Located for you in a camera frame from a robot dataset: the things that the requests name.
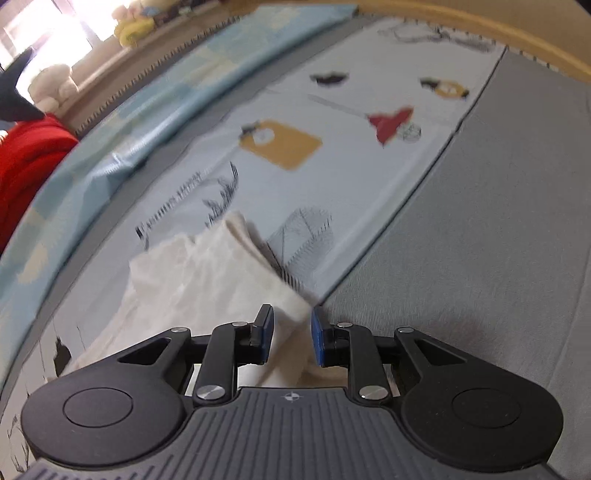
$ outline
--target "gray fabric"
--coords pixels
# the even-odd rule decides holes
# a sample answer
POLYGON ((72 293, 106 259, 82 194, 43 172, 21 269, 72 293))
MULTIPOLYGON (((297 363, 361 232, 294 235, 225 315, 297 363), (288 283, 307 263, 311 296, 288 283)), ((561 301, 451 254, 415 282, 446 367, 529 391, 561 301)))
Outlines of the gray fabric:
MULTIPOLYGON (((288 54, 260 69, 238 87, 222 96, 210 107, 201 112, 198 117, 188 122, 169 142, 157 148, 148 157, 144 166, 114 195, 110 204, 88 230, 66 266, 57 276, 51 291, 41 306, 35 323, 31 327, 13 363, 2 391, 2 397, 0 397, 0 412, 3 412, 6 407, 8 397, 14 388, 24 361, 39 341, 39 338, 41 338, 41 334, 47 323, 68 294, 70 287, 76 281, 76 278, 86 263, 92 258, 95 251, 117 226, 119 220, 144 194, 152 182, 177 162, 184 150, 196 137, 215 127, 236 105, 252 99, 266 85, 278 80, 299 64, 378 19, 379 17, 371 15, 353 18, 294 48, 288 54)), ((121 288, 121 296, 123 295, 124 288, 125 283, 123 283, 121 288)), ((107 317, 112 317, 118 307, 118 301, 112 302, 111 311, 105 312, 107 317)))
POLYGON ((591 477, 590 96, 506 53, 421 186, 324 303, 332 323, 382 335, 412 325, 548 388, 565 416, 550 464, 572 480, 591 477))

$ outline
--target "ribbed gray panel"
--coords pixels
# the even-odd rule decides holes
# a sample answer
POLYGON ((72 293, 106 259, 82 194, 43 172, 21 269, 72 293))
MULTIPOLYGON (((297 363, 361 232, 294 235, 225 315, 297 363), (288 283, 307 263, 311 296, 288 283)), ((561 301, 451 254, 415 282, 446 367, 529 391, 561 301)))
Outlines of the ribbed gray panel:
POLYGON ((474 473, 442 465, 410 444, 389 412, 349 401, 341 388, 245 388, 197 410, 153 457, 111 471, 69 471, 40 461, 21 480, 556 480, 545 466, 474 473), (295 401, 293 393, 299 395, 295 401))

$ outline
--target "bed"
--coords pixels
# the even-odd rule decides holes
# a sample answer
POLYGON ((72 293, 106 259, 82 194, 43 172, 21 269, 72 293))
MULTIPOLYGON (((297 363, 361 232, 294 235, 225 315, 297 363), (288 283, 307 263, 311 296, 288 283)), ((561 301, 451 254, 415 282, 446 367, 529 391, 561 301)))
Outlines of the bed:
POLYGON ((23 402, 105 328, 128 261, 229 209, 332 323, 412 324, 548 388, 550 464, 589 477, 591 88, 493 37, 355 11, 240 19, 37 196, 0 261, 6 480, 31 462, 23 402))

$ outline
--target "white printed fabric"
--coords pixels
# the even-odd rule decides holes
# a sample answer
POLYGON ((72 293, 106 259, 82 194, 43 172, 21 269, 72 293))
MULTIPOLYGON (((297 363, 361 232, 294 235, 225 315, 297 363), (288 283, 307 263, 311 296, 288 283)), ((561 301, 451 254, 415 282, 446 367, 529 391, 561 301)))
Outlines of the white printed fabric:
POLYGON ((96 252, 25 363, 0 422, 5 480, 30 462, 18 418, 27 393, 104 330, 133 257, 237 210, 276 272, 308 299, 324 297, 426 174, 502 51, 465 33, 383 20, 196 138, 96 252))

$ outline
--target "white stuffed animal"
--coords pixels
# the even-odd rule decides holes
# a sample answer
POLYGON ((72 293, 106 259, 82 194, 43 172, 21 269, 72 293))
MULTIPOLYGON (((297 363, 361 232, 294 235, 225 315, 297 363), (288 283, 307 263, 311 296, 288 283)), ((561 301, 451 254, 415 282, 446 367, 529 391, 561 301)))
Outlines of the white stuffed animal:
POLYGON ((29 85, 35 106, 45 113, 55 113, 62 103, 78 93, 72 69, 65 64, 52 65, 39 72, 29 85))

